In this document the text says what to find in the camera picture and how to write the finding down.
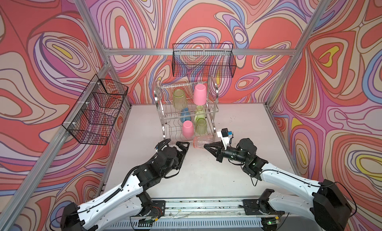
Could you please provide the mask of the pink plastic cup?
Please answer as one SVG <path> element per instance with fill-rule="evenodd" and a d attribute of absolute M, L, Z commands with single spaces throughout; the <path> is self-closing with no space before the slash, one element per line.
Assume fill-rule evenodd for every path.
<path fill-rule="evenodd" d="M 194 88 L 194 103 L 198 106 L 203 106 L 207 102 L 207 87 L 205 84 L 197 84 Z"/>
<path fill-rule="evenodd" d="M 183 123 L 182 134 L 187 139 L 190 139 L 194 136 L 194 125 L 190 120 L 186 120 Z"/>

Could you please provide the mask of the green transparent cup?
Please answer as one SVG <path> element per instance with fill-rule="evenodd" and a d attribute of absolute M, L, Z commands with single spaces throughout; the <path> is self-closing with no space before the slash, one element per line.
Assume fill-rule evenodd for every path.
<path fill-rule="evenodd" d="M 173 106 L 176 110 L 183 110 L 187 108 L 187 96 L 183 89 L 176 89 L 173 93 Z"/>
<path fill-rule="evenodd" d="M 205 135 L 208 133 L 207 129 L 208 129 L 207 120 L 205 118 L 197 119 L 197 121 L 196 121 L 196 133 L 201 135 L 201 136 Z"/>

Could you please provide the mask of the blue ceramic mug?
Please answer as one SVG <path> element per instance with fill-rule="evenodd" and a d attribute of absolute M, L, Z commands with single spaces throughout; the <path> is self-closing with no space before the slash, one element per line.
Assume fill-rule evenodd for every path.
<path fill-rule="evenodd" d="M 184 123 L 185 121 L 191 121 L 191 115 L 190 115 L 190 112 L 189 112 L 189 109 L 186 107 L 184 108 L 182 111 L 181 111 L 181 117 L 180 117 L 180 121 L 182 123 Z"/>

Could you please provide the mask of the light green ceramic mug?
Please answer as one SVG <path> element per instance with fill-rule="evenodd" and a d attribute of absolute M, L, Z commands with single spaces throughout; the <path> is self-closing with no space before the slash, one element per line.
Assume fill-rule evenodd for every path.
<path fill-rule="evenodd" d="M 197 122 L 199 119 L 203 118 L 205 119 L 206 115 L 206 110 L 204 105 L 198 105 L 196 107 L 196 113 L 195 113 L 195 122 Z"/>

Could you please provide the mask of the clear pink glass cup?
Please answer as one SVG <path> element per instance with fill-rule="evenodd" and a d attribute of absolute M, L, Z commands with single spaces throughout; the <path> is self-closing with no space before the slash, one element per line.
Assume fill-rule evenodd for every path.
<path fill-rule="evenodd" d="M 205 144 L 209 144 L 212 142 L 214 142 L 213 135 L 204 135 L 204 136 L 194 137 L 193 146 L 196 149 L 204 149 Z"/>

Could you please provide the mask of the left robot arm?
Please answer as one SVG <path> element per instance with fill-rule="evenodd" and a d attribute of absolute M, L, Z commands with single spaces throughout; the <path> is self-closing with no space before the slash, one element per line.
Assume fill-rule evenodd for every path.
<path fill-rule="evenodd" d="M 138 217 L 143 224 L 152 225 L 165 215 L 165 201 L 153 201 L 147 190 L 179 172 L 190 148 L 188 142 L 170 146 L 165 139 L 155 146 L 155 154 L 145 163 L 133 167 L 121 184 L 95 199 L 77 205 L 72 202 L 62 213 L 63 231 L 104 231 L 128 218 Z"/>

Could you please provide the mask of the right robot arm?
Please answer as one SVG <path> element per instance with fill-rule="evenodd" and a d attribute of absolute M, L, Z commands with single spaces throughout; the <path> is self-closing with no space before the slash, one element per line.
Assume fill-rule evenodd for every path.
<path fill-rule="evenodd" d="M 352 207 L 339 189 L 339 182 L 316 181 L 282 170 L 257 156 L 257 147 L 249 138 L 241 139 L 236 147 L 222 140 L 205 144 L 218 162 L 224 158 L 238 161 L 242 170 L 257 181 L 274 184 L 290 192 L 284 195 L 272 189 L 264 191 L 259 201 L 263 213 L 284 211 L 315 221 L 325 231 L 343 231 L 352 216 Z"/>

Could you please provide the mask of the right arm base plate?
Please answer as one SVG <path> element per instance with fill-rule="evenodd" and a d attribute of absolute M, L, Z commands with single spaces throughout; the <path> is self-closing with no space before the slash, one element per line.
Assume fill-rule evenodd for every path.
<path fill-rule="evenodd" d="M 258 199 L 244 199 L 243 204 L 238 205 L 239 208 L 244 209 L 246 215 L 277 215 L 282 216 L 284 211 L 276 211 L 273 209 L 268 201 Z"/>

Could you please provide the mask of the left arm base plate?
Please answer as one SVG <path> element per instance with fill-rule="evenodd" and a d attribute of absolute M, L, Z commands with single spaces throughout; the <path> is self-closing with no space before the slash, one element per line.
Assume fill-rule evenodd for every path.
<path fill-rule="evenodd" d="M 161 218 L 165 215 L 166 201 L 154 200 L 151 204 L 145 204 L 142 210 L 133 217 Z"/>

